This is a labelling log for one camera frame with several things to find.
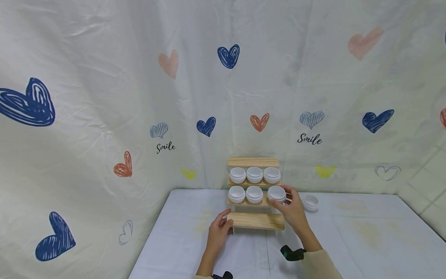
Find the white tablecloth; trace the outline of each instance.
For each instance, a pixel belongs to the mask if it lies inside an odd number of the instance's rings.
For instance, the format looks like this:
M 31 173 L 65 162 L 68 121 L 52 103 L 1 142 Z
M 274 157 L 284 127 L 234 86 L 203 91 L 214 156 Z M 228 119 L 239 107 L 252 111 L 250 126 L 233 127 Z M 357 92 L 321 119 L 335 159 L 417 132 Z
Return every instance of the white tablecloth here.
M 308 222 L 344 279 L 446 278 L 446 243 L 399 197 L 312 194 L 320 208 L 307 213 Z M 227 190 L 172 191 L 129 279 L 190 279 L 209 224 L 228 208 L 226 200 Z M 235 279 L 305 278 L 299 262 L 281 255 L 283 245 L 301 248 L 288 224 L 277 236 L 237 229 L 214 273 L 230 271 Z

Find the heart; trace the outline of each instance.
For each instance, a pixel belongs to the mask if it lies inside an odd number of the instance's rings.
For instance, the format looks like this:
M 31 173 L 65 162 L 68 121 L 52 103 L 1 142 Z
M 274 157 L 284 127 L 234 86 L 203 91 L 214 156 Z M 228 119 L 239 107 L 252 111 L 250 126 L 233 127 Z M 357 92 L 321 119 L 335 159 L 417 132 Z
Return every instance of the heart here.
M 443 126 L 445 126 L 446 128 L 446 108 L 444 108 L 441 112 L 440 112 L 440 120 L 443 123 Z
M 130 152 L 128 152 L 128 151 L 124 152 L 124 162 L 125 162 L 125 164 L 123 164 L 123 163 L 116 164 L 116 166 L 113 168 L 113 171 L 115 172 L 115 174 L 117 176 L 120 176 L 120 177 L 132 176 L 132 174 L 133 174 L 132 157 L 130 156 Z
M 168 129 L 169 127 L 166 123 L 159 123 L 156 126 L 150 127 L 150 136 L 163 138 Z
M 378 166 L 375 168 L 376 175 L 385 181 L 394 179 L 400 172 L 401 172 L 401 169 L 396 166 L 392 166 L 392 167 L 388 167 L 388 168 L 386 168 L 384 166 Z
M 360 34 L 353 35 L 348 41 L 348 51 L 361 60 L 377 44 L 383 33 L 384 30 L 377 27 L 370 31 L 365 38 Z
M 186 171 L 185 169 L 181 169 L 181 173 L 189 180 L 192 180 L 197 176 L 197 172 L 194 170 Z
M 313 127 L 322 121 L 324 119 L 325 114 L 323 112 L 304 112 L 301 114 L 301 117 L 299 118 L 299 121 L 303 124 L 308 126 L 310 129 L 313 129 Z
M 172 50 L 170 54 L 170 58 L 167 57 L 164 53 L 161 53 L 158 56 L 158 63 L 160 64 L 163 71 L 171 78 L 177 78 L 177 70 L 178 70 L 178 51 Z
M 50 213 L 50 224 L 54 234 L 45 237 L 37 244 L 36 258 L 41 262 L 50 261 L 76 246 L 70 229 L 56 212 Z
M 124 223 L 122 226 L 122 232 L 123 234 L 119 236 L 118 242 L 119 244 L 124 245 L 132 238 L 133 235 L 133 222 L 131 220 Z
M 260 133 L 261 131 L 263 131 L 263 129 L 265 129 L 265 126 L 268 123 L 269 113 L 263 115 L 261 120 L 257 117 L 257 115 L 251 115 L 250 119 L 251 125 Z
M 19 123 L 45 127 L 56 119 L 50 92 L 40 80 L 30 78 L 23 95 L 15 90 L 0 88 L 0 113 Z
M 211 137 L 211 133 L 214 130 L 216 119 L 215 117 L 210 117 L 206 123 L 204 121 L 200 120 L 197 122 L 197 130 L 200 133 L 203 133 L 207 135 L 208 137 Z
M 336 170 L 335 166 L 331 167 L 323 167 L 323 166 L 316 166 L 316 173 L 320 178 L 329 178 L 330 175 Z
M 237 60 L 239 59 L 240 47 L 239 45 L 235 44 L 230 50 L 227 50 L 226 47 L 222 46 L 219 47 L 217 53 L 222 64 L 226 68 L 232 69 L 237 64 Z
M 386 110 L 385 112 L 381 113 L 378 117 L 373 112 L 368 112 L 363 117 L 363 125 L 366 127 L 370 132 L 376 133 L 379 128 L 384 126 L 384 124 L 387 123 L 387 121 L 392 117 L 392 115 L 395 113 L 393 109 Z

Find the orange heart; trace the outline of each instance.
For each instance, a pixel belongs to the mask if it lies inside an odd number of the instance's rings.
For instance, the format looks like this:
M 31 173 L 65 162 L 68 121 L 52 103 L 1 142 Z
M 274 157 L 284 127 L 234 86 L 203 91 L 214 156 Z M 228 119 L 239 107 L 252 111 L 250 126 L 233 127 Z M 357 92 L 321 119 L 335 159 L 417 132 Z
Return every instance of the orange heart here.
M 361 34 L 353 35 L 348 41 L 348 51 L 361 60 L 377 44 L 383 33 L 384 30 L 378 27 L 370 31 L 365 38 Z
M 257 117 L 257 115 L 251 115 L 250 119 L 251 119 L 251 124 L 254 127 L 254 129 L 259 131 L 259 133 L 260 133 L 261 131 L 263 131 L 263 129 L 265 129 L 265 126 L 268 123 L 269 113 L 263 115 L 261 120 Z
M 132 174 L 133 174 L 133 172 L 132 172 L 132 157 L 130 156 L 130 152 L 128 152 L 128 151 L 124 152 L 124 161 L 125 161 L 125 164 L 123 164 L 123 163 L 116 164 L 116 166 L 113 168 L 113 171 L 115 172 L 115 174 L 117 176 L 120 176 L 120 177 L 132 176 Z
M 441 112 L 440 112 L 440 120 L 443 123 L 443 126 L 445 126 L 446 128 L 446 108 L 444 108 Z
M 178 70 L 178 51 L 173 50 L 170 54 L 170 58 L 164 53 L 158 56 L 158 63 L 160 64 L 163 71 L 169 75 L 169 77 L 176 79 Z

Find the wooden plank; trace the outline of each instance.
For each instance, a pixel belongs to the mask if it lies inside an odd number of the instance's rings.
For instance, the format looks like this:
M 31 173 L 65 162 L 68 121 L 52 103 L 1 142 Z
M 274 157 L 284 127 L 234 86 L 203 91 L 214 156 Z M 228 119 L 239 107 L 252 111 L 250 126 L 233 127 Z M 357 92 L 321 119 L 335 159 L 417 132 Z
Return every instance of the wooden plank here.
M 268 200 L 268 192 L 263 192 L 263 200 L 258 204 L 250 203 L 247 198 L 245 198 L 245 200 L 242 203 L 235 204 L 229 199 L 229 197 L 227 198 L 227 204 L 229 206 L 272 207 L 271 203 Z
M 268 229 L 284 230 L 285 220 L 281 214 L 262 213 L 242 213 L 231 212 L 227 215 L 228 220 L 232 219 L 234 228 L 244 229 Z
M 279 167 L 279 160 L 277 158 L 229 158 L 227 162 L 228 167 Z
M 268 187 L 268 188 L 269 188 L 269 187 L 274 186 L 274 185 L 280 185 L 280 184 L 281 184 L 281 181 L 279 180 L 279 182 L 277 182 L 276 184 L 269 184 L 268 182 L 265 181 L 265 178 L 263 178 L 262 181 L 260 181 L 259 183 L 251 183 L 251 182 L 249 182 L 249 180 L 246 178 L 245 181 L 243 181 L 242 183 L 237 184 L 237 183 L 234 183 L 234 182 L 231 180 L 230 175 L 228 175 L 228 177 L 227 177 L 227 183 L 228 183 L 229 185 L 231 185 L 231 186 L 239 185 L 239 186 L 242 186 L 242 187 L 249 187 L 249 186 L 251 186 L 251 185 L 256 185 L 256 186 L 259 186 L 259 187 Z

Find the beige sleeve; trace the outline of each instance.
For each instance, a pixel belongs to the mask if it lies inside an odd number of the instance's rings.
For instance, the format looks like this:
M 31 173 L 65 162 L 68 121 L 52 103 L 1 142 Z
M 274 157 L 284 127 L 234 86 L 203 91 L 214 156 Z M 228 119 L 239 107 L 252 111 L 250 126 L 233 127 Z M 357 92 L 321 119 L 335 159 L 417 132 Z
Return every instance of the beige sleeve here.
M 342 279 L 325 250 L 306 252 L 302 266 L 308 279 Z

